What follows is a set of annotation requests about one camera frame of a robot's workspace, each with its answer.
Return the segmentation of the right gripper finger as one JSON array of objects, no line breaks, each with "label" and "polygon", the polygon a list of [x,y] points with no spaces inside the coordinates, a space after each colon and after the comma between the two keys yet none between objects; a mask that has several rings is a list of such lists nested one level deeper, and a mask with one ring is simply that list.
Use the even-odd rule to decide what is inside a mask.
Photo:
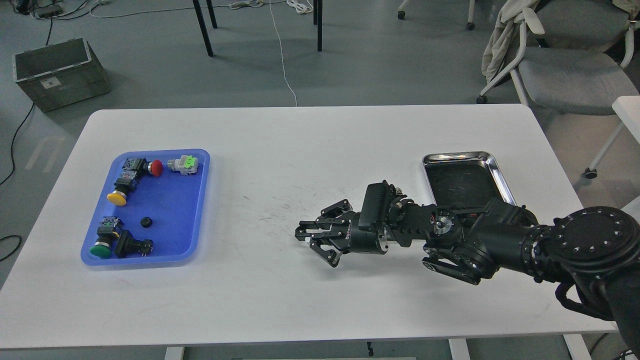
[{"label": "right gripper finger", "polygon": [[327,244],[322,243],[320,238],[310,237],[309,248],[331,268],[338,267],[343,255],[347,255],[351,252],[349,249],[339,250],[333,245],[327,248],[323,248],[323,246],[327,246]]},{"label": "right gripper finger", "polygon": [[315,219],[300,221],[295,228],[298,240],[345,240],[356,212],[349,200],[343,199],[320,210]]}]

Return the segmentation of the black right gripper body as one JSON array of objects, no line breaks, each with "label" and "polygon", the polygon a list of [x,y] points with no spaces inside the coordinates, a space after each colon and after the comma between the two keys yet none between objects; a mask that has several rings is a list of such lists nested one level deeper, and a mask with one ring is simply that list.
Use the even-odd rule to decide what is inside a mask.
[{"label": "black right gripper body", "polygon": [[361,230],[359,228],[360,216],[360,212],[355,212],[349,220],[349,227],[345,235],[348,242],[345,253],[385,255],[389,250],[388,243],[382,240],[378,232]]}]

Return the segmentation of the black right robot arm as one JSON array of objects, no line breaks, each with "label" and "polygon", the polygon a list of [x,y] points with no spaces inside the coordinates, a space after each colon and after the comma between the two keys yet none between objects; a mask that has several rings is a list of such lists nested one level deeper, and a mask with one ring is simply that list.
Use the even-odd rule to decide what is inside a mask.
[{"label": "black right robot arm", "polygon": [[389,242],[409,248],[422,240],[427,269],[472,285],[499,269],[557,283],[562,307],[615,322],[639,353],[639,223],[623,210],[588,207],[544,225],[525,207],[498,199],[475,213],[402,196],[367,200],[356,212],[342,200],[300,221],[294,235],[331,267],[342,255],[384,255]]}]

